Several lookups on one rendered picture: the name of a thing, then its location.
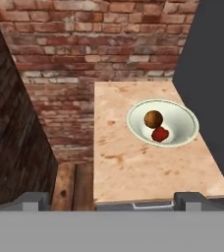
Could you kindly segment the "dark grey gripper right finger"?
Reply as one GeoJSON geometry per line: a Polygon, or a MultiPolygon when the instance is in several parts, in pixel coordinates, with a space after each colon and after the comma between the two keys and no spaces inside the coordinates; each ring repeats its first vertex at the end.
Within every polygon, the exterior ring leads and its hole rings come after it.
{"type": "Polygon", "coordinates": [[[174,202],[175,211],[224,211],[223,205],[210,202],[198,192],[176,192],[174,194],[174,202]]]}

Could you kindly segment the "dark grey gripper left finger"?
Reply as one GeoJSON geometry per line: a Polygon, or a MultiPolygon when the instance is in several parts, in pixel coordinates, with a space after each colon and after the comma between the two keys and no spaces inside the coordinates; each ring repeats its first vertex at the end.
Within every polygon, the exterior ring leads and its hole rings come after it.
{"type": "Polygon", "coordinates": [[[49,194],[46,192],[26,192],[13,202],[0,205],[0,211],[3,212],[40,212],[49,210],[49,194]]]}

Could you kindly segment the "red bell pepper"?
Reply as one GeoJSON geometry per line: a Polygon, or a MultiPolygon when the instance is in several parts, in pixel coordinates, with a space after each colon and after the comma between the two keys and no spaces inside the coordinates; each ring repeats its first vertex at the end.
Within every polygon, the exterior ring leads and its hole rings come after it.
{"type": "Polygon", "coordinates": [[[162,142],[169,137],[169,131],[163,127],[157,127],[151,134],[151,138],[155,142],[162,142]]]}

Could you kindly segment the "white bowl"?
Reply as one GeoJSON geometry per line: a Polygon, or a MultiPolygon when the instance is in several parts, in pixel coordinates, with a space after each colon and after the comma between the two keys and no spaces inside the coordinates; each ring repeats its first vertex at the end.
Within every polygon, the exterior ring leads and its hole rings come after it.
{"type": "Polygon", "coordinates": [[[183,105],[165,99],[147,99],[132,106],[127,113],[127,126],[140,140],[161,148],[175,148],[191,142],[199,131],[196,116],[183,105]],[[168,137],[154,141],[151,137],[153,129],[144,123],[144,117],[150,111],[158,111],[163,122],[161,127],[168,131],[168,137]]]}

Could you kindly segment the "grey drawer front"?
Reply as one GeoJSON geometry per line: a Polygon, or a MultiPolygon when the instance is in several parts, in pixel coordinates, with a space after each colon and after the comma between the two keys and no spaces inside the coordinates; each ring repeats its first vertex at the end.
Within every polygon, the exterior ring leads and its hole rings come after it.
{"type": "MultiPolygon", "coordinates": [[[[168,204],[169,202],[149,202],[149,203],[135,203],[138,206],[149,206],[149,205],[161,205],[161,204],[168,204]]],[[[105,204],[105,205],[97,205],[96,209],[98,211],[135,211],[133,209],[132,203],[124,203],[124,204],[105,204]]],[[[170,210],[148,210],[148,211],[172,211],[170,210]]]]}

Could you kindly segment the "orange fruit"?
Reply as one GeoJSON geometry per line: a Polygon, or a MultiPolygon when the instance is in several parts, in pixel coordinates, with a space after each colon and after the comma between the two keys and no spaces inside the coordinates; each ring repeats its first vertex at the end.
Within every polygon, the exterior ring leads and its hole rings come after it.
{"type": "Polygon", "coordinates": [[[151,129],[159,127],[162,124],[162,122],[163,122],[163,116],[157,110],[150,110],[144,116],[145,125],[151,129]]]}

